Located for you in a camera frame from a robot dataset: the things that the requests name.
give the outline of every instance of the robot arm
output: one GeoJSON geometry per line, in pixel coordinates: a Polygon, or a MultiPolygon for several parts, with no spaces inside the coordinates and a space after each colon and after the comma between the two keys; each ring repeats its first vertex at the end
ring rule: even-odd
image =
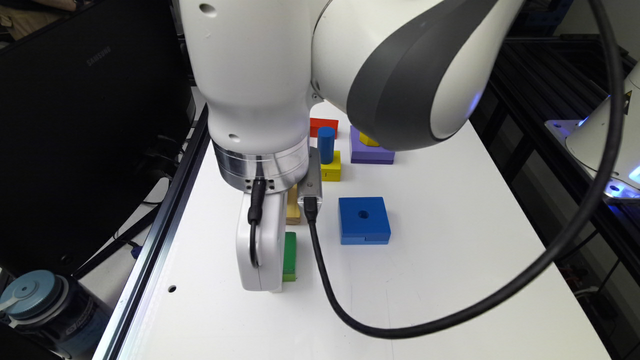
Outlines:
{"type": "Polygon", "coordinates": [[[475,109],[523,1],[180,1],[222,177],[245,193],[243,211],[256,180],[268,184],[270,224],[250,231],[240,216],[245,289],[280,284],[278,207],[309,169],[311,107],[333,103],[390,150],[444,141],[475,109]]]}

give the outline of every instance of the blue block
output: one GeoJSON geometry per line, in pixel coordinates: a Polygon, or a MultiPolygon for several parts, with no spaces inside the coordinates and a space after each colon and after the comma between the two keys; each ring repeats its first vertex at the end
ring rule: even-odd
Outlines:
{"type": "Polygon", "coordinates": [[[338,201],[342,245],[389,243],[391,227],[381,197],[340,198],[338,201]]]}
{"type": "Polygon", "coordinates": [[[320,152],[320,163],[324,165],[333,162],[333,145],[336,131],[325,126],[318,129],[318,151],[320,152]]]}

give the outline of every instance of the white tabletop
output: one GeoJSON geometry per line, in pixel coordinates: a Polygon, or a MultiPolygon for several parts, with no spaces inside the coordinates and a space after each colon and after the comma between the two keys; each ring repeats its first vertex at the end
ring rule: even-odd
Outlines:
{"type": "MultiPolygon", "coordinates": [[[[452,139],[396,154],[394,165],[351,164],[349,123],[329,104],[313,117],[340,120],[342,181],[325,182],[318,232],[336,296],[378,327],[440,318],[504,285],[543,246],[470,124],[452,139]],[[342,246],[338,198],[382,196],[388,245],[342,246]]],[[[122,359],[609,359],[552,268],[472,321],[411,340],[361,335],[326,300],[306,225],[297,281],[282,293],[242,289],[235,230],[240,192],[220,177],[209,146],[162,274],[147,291],[122,359]],[[176,286],[173,293],[167,289],[176,286]]]]}

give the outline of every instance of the hole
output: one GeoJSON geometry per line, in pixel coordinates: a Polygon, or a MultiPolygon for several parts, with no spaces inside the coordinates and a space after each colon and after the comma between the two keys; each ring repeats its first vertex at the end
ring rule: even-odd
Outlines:
{"type": "Polygon", "coordinates": [[[203,14],[207,15],[210,18],[218,16],[216,8],[209,4],[200,4],[200,11],[202,11],[203,14]]]}

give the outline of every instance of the blue square block with hole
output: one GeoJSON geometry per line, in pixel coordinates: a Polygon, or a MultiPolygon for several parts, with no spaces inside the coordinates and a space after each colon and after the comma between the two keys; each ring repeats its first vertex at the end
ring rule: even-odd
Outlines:
{"type": "Polygon", "coordinates": [[[381,197],[340,198],[340,243],[386,245],[391,237],[387,209],[381,197]]]}

